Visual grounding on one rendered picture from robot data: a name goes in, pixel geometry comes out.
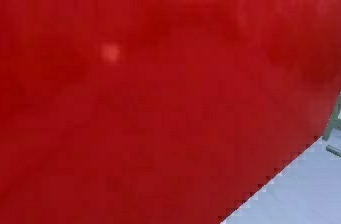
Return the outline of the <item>red apple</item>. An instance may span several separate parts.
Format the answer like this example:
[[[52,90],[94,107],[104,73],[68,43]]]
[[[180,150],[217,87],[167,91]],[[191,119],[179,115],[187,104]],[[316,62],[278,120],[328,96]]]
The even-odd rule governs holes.
[[[0,0],[0,224],[219,224],[340,89],[341,0]]]

